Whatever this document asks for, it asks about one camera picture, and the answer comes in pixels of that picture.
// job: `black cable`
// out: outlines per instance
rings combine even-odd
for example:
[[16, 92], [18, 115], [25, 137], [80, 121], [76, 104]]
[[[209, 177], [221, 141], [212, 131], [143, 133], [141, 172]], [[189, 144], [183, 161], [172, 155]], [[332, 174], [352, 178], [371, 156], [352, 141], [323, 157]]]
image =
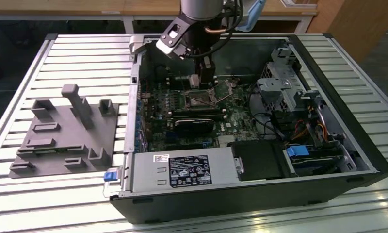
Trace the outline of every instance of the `black cable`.
[[[232, 26], [227, 29], [227, 31], [232, 31], [240, 24], [243, 20], [243, 0], [239, 0], [239, 5], [240, 5], [240, 13], [239, 13], [239, 18], [235, 20]], [[237, 0], [235, 0], [235, 15], [237, 14]]]
[[208, 52], [205, 52], [203, 54], [197, 54], [197, 55], [188, 54], [188, 55], [185, 55], [187, 58], [203, 58], [203, 57], [207, 57], [207, 56], [212, 55], [215, 52], [217, 52], [223, 48], [223, 46], [228, 43], [228, 41], [231, 40], [231, 38], [233, 36], [233, 29], [237, 27], [237, 25], [239, 25], [239, 23], [241, 22], [241, 19], [243, 19], [243, 0], [239, 0], [239, 4], [240, 4], [239, 18], [237, 18], [235, 24], [227, 30], [228, 36], [227, 36], [225, 40], [217, 46], [215, 46]]
[[209, 50], [208, 52], [203, 53], [203, 54], [197, 54], [197, 55], [193, 55], [193, 54], [189, 54], [187, 55], [185, 57], [187, 58], [203, 58], [203, 57], [207, 57], [209, 55], [212, 55], [215, 52], [217, 52], [220, 50], [220, 48], [223, 48], [223, 46], [228, 43], [228, 41], [231, 40], [232, 38], [232, 35], [233, 33], [231, 32], [225, 38], [225, 40], [216, 46], [213, 47], [212, 50]]

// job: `cable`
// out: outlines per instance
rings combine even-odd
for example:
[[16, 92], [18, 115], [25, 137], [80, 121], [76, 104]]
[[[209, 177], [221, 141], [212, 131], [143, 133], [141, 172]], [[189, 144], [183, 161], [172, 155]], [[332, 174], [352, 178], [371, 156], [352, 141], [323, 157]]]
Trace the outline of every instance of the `cable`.
[[223, 48], [223, 46], [228, 43], [228, 41], [231, 40], [231, 38], [233, 36], [233, 29], [237, 27], [237, 25], [243, 19], [243, 0], [239, 0], [239, 3], [240, 3], [240, 15], [239, 15], [239, 18], [236, 19], [235, 24], [231, 26], [231, 28], [228, 30], [225, 30], [225, 32], [228, 32], [228, 36], [227, 36], [225, 40], [217, 46], [215, 46], [208, 52], [205, 52], [203, 54], [197, 54], [197, 55], [187, 54], [185, 58], [207, 57], [207, 56], [212, 55], [215, 52], [217, 52]]
[[237, 0], [235, 0], [235, 22], [232, 24], [232, 26], [227, 29], [211, 29], [208, 27], [204, 28], [205, 32], [209, 33], [209, 34], [223, 34], [223, 33], [227, 33], [229, 31], [232, 31], [240, 24], [241, 20], [243, 20], [243, 0], [239, 0], [239, 5], [240, 5], [240, 12], [239, 12], [239, 18], [236, 19], [236, 14], [237, 14]]
[[203, 53], [203, 54], [197, 54], [197, 55], [193, 55], [193, 54], [188, 54], [185, 55], [185, 58], [203, 58], [203, 57], [207, 57], [209, 55], [212, 55], [215, 52], [217, 52], [220, 50], [220, 48], [223, 48], [223, 46], [228, 43], [228, 41], [231, 40], [232, 38], [232, 35], [233, 33], [231, 32], [225, 38], [225, 40], [212, 48], [212, 50], [209, 50], [208, 52]]

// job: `wooden cabinet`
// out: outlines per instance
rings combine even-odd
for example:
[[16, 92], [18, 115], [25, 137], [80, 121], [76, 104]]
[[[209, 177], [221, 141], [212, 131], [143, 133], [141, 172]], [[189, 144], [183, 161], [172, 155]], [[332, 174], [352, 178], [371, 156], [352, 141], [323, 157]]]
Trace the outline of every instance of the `wooden cabinet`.
[[319, 0], [307, 33], [331, 33], [361, 62], [388, 31], [388, 0]]

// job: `power supply label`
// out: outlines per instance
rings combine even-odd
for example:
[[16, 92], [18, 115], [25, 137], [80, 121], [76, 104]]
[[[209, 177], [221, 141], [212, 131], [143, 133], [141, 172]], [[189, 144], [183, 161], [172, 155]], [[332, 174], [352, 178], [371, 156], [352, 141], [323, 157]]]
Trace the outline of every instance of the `power supply label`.
[[207, 155], [169, 158], [168, 163], [172, 188], [212, 184]]

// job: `aluminum extrusion table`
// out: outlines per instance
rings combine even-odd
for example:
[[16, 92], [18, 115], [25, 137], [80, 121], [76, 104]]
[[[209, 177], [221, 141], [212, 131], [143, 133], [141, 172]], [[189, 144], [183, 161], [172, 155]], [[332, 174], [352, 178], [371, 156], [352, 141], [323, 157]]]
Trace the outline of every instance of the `aluminum extrusion table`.
[[[299, 37], [388, 160], [388, 98], [335, 39], [321, 34]], [[79, 94], [87, 96], [89, 103], [109, 98], [120, 104], [112, 166], [123, 164], [132, 66], [129, 38], [123, 34], [59, 35], [45, 40], [0, 121], [0, 232], [388, 231], [388, 178], [348, 191], [328, 203], [153, 225], [129, 224], [109, 204], [104, 195], [120, 186], [113, 183], [104, 189], [103, 172], [8, 178], [33, 118], [33, 101], [51, 98], [55, 105], [68, 104], [60, 94], [67, 83], [81, 87]], [[308, 74], [303, 75], [316, 88]]]

